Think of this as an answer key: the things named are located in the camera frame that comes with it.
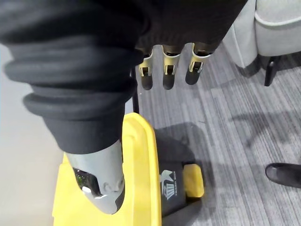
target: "robotic arm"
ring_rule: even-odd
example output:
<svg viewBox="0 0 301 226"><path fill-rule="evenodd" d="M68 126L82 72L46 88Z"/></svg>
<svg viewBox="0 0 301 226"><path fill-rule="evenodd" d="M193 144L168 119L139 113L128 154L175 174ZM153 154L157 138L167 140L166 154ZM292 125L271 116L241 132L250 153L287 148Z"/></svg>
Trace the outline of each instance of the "robotic arm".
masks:
<svg viewBox="0 0 301 226"><path fill-rule="evenodd" d="M14 61L8 77L31 85L27 109L42 116L67 153L81 190L101 211L121 207L121 133L139 65L152 87L152 47L162 45L171 89L181 50L193 42L186 75L197 82L245 0L0 0L0 42Z"/></svg>

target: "yellow container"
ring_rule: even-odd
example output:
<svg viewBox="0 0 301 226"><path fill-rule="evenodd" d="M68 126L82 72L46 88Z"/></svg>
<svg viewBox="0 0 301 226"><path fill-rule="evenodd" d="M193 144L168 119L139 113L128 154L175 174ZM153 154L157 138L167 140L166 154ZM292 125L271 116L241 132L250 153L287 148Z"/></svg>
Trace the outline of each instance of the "yellow container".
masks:
<svg viewBox="0 0 301 226"><path fill-rule="evenodd" d="M66 156L59 168L53 207L54 226L161 226L158 157L152 126L131 113L123 122L124 202L103 214L82 193Z"/></svg>

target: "chair leg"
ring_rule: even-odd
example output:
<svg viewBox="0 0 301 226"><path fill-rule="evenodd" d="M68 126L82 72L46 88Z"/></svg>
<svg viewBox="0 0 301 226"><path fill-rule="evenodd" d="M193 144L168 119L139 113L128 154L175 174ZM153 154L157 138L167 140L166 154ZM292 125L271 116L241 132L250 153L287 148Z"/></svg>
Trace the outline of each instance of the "chair leg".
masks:
<svg viewBox="0 0 301 226"><path fill-rule="evenodd" d="M264 86L270 86L270 84L272 84L273 79L275 78L275 75L278 70L278 62L279 62L280 58L281 58L281 56L272 56L269 59L269 63L268 63L267 70L265 73Z"/></svg>

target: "person's foot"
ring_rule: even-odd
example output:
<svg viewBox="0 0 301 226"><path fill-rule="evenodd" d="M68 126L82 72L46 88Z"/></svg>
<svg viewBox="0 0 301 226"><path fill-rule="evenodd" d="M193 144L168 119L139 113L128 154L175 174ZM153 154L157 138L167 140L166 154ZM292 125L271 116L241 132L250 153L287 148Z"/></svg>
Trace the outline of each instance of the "person's foot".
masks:
<svg viewBox="0 0 301 226"><path fill-rule="evenodd" d="M277 184L301 188L301 165L271 163L265 168L265 174Z"/></svg>

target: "black fingertip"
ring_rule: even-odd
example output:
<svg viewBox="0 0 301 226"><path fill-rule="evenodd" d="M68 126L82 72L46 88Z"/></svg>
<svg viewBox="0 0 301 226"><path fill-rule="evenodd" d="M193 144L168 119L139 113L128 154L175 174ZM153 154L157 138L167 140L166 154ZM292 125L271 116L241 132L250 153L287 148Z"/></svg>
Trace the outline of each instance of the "black fingertip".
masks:
<svg viewBox="0 0 301 226"><path fill-rule="evenodd" d="M166 90L170 90L174 87L174 74L163 75L163 87Z"/></svg>
<svg viewBox="0 0 301 226"><path fill-rule="evenodd" d="M150 90L152 88L152 75L142 76L141 84L145 90Z"/></svg>
<svg viewBox="0 0 301 226"><path fill-rule="evenodd" d="M189 85L194 85L197 83L199 74L197 71L193 70L192 72L189 71L189 69L186 72L185 81Z"/></svg>

